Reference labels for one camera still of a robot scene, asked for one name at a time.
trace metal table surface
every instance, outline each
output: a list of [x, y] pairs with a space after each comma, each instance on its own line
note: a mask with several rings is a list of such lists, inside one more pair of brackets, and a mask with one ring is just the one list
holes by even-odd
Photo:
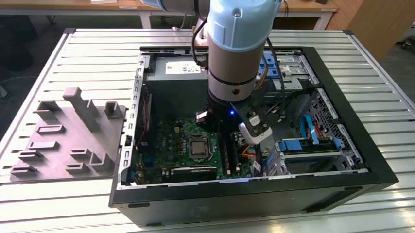
[[[414, 104], [354, 36], [342, 31], [272, 31], [275, 46], [314, 46], [400, 182], [322, 213], [174, 225], [166, 232], [368, 232], [415, 230]], [[133, 232], [108, 207], [111, 179], [13, 184], [9, 170], [39, 120], [40, 100], [64, 106], [65, 87], [96, 105], [131, 105], [140, 46], [188, 46], [191, 32], [77, 29], [64, 34], [0, 142], [0, 232]]]

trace cable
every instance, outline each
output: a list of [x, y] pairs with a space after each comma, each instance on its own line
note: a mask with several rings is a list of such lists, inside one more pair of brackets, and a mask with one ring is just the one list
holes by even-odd
[[172, 17], [175, 17], [175, 16], [171, 16], [171, 17], [167, 17], [167, 16], [158, 16], [159, 17], [159, 19], [162, 19], [162, 17], [164, 17], [164, 18], [172, 18]]
[[[292, 93], [290, 93], [290, 95], [287, 96], [286, 100], [287, 100], [287, 103], [286, 103], [286, 107], [290, 105], [292, 99], [295, 99], [296, 97], [299, 97], [300, 95], [304, 95], [304, 94], [311, 94], [316, 89], [314, 87], [310, 87], [310, 88], [306, 88], [304, 90], [300, 90], [300, 91], [295, 91]], [[279, 107], [278, 109], [280, 109], [280, 104], [282, 104], [282, 101], [278, 102], [275, 105], [272, 105], [272, 107], [268, 109], [268, 111], [266, 112], [266, 115], [268, 115], [270, 112], [272, 112], [274, 110], [276, 110], [276, 107]]]
[[279, 83], [280, 83], [280, 90], [282, 90], [282, 95], [283, 95], [283, 101], [282, 101], [280, 110], [284, 111], [284, 107], [286, 107], [286, 86], [284, 86], [283, 78], [286, 77], [286, 74], [280, 72], [278, 58], [276, 58], [276, 53], [275, 53], [275, 50], [274, 50], [272, 42], [271, 42], [268, 37], [267, 37], [267, 43], [268, 43], [268, 46], [270, 46], [270, 50], [271, 50], [271, 54], [272, 54], [272, 58], [274, 58], [275, 66], [276, 66], [276, 70], [278, 70], [278, 73], [279, 73]]
[[178, 30], [180, 30], [180, 29], [183, 28], [183, 26], [184, 26], [184, 22], [186, 22], [186, 16], [187, 16], [187, 14], [184, 14], [184, 16], [183, 16], [183, 22], [182, 22], [182, 26], [180, 26], [180, 28], [179, 28]]
[[284, 17], [288, 17], [288, 13], [290, 13], [290, 7], [288, 7], [288, 3], [287, 0], [283, 0], [286, 3], [286, 12], [284, 12]]
[[194, 61], [195, 61], [196, 65], [199, 65], [199, 66], [202, 66], [202, 62], [200, 62], [200, 61], [198, 60], [198, 58], [196, 58], [195, 40], [196, 40], [196, 36], [198, 36], [198, 34], [199, 34], [199, 32], [200, 32], [203, 26], [206, 25], [207, 21], [208, 21], [208, 17], [203, 20], [203, 22], [202, 22], [199, 28], [198, 28], [196, 31], [195, 31], [194, 36], [192, 36], [192, 43], [191, 43]]
[[194, 24], [194, 16], [191, 16], [190, 18], [190, 28], [192, 28], [192, 24]]
[[256, 158], [255, 154], [247, 154], [247, 151], [250, 149], [250, 147], [252, 146], [252, 144], [248, 144], [247, 148], [244, 149], [244, 152], [242, 152], [242, 157], [252, 157]]
[[144, 129], [143, 129], [143, 133], [141, 133], [139, 142], [136, 143], [136, 149], [139, 148], [139, 145], [140, 145], [143, 137], [144, 137], [145, 129], [147, 129], [147, 113], [145, 113], [145, 99], [144, 99], [144, 97], [143, 97], [143, 113], [144, 113]]
[[259, 84], [254, 88], [254, 91], [258, 91], [260, 89], [262, 85], [264, 84], [264, 80], [266, 80], [266, 77], [267, 77], [267, 74], [268, 74], [268, 63], [267, 63], [267, 59], [266, 59], [264, 53], [262, 54], [262, 59], [264, 60], [266, 68], [264, 68], [264, 71], [263, 71], [263, 73], [260, 75]]
[[13, 77], [13, 78], [9, 78], [9, 79], [7, 79], [7, 80], [3, 80], [0, 83], [5, 83], [5, 82], [8, 82], [8, 81], [11, 81], [11, 80], [13, 80], [13, 79], [28, 79], [28, 78], [33, 79], [33, 78], [37, 78], [37, 77], [36, 77], [36, 76]]

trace blue plastic latch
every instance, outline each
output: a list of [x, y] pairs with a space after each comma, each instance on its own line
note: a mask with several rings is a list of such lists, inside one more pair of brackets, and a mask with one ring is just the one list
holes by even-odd
[[[268, 79], [279, 78], [276, 64], [275, 64], [275, 61], [274, 61], [271, 54], [264, 53], [264, 57], [267, 59], [267, 66], [268, 66], [268, 73], [267, 73], [266, 78], [268, 78]], [[264, 60], [260, 59], [259, 69], [258, 69], [259, 75], [262, 75], [262, 73], [264, 72], [264, 69], [266, 69], [266, 63], [264, 63]]]
[[340, 142], [340, 140], [335, 137], [335, 138], [332, 139], [332, 142], [334, 142], [334, 144], [335, 144], [338, 150], [340, 150], [340, 149], [342, 149], [342, 142]]
[[135, 180], [135, 178], [136, 178], [136, 173], [135, 173], [135, 172], [131, 172], [131, 177], [129, 177], [129, 179], [131, 179], [131, 180]]
[[280, 149], [280, 151], [287, 150], [286, 142], [279, 142], [279, 149]]
[[284, 143], [288, 151], [303, 150], [299, 140], [286, 140]]

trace black cable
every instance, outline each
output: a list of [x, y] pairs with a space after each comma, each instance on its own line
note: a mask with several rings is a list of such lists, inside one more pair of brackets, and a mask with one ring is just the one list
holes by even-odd
[[283, 0], [284, 3], [286, 3], [286, 13], [284, 13], [284, 17], [288, 17], [288, 13], [290, 13], [290, 7], [288, 7], [288, 3], [287, 3], [287, 0]]
[[[314, 91], [316, 90], [315, 87], [310, 87], [310, 88], [306, 88], [300, 91], [295, 91], [292, 93], [290, 93], [290, 95], [287, 96], [286, 100], [287, 100], [287, 104], [286, 104], [286, 107], [290, 105], [292, 99], [295, 99], [296, 97], [299, 97], [300, 95], [304, 95], [304, 94], [311, 94]], [[272, 105], [272, 107], [268, 109], [268, 111], [266, 112], [266, 115], [268, 115], [268, 113], [282, 104], [282, 101], [278, 102], [275, 105]]]
[[268, 37], [267, 37], [267, 43], [268, 43], [268, 46], [270, 46], [270, 50], [271, 50], [271, 54], [272, 54], [272, 58], [274, 58], [275, 66], [276, 66], [276, 70], [278, 70], [278, 73], [279, 73], [279, 83], [280, 83], [280, 90], [282, 90], [282, 95], [283, 95], [283, 101], [282, 101], [282, 108], [280, 109], [283, 110], [284, 106], [286, 106], [286, 86], [284, 86], [283, 77], [286, 76], [286, 74], [283, 74], [280, 72], [279, 62], [278, 62], [278, 58], [276, 58], [276, 53], [275, 53], [275, 50], [274, 50], [272, 42], [271, 42]]
[[198, 28], [196, 31], [195, 31], [194, 36], [192, 36], [192, 43], [191, 43], [194, 61], [195, 61], [196, 65], [199, 65], [199, 66], [202, 66], [202, 62], [200, 62], [200, 61], [198, 60], [198, 58], [196, 58], [195, 40], [196, 40], [196, 36], [198, 36], [198, 34], [199, 34], [199, 32], [200, 32], [203, 26], [206, 25], [207, 21], [208, 21], [208, 17], [203, 20], [203, 22], [202, 22], [199, 28]]
[[171, 17], [167, 17], [167, 16], [158, 16], [159, 17], [159, 19], [162, 19], [162, 17], [164, 17], [164, 18], [172, 18], [172, 17], [175, 17], [175, 16], [171, 16]]

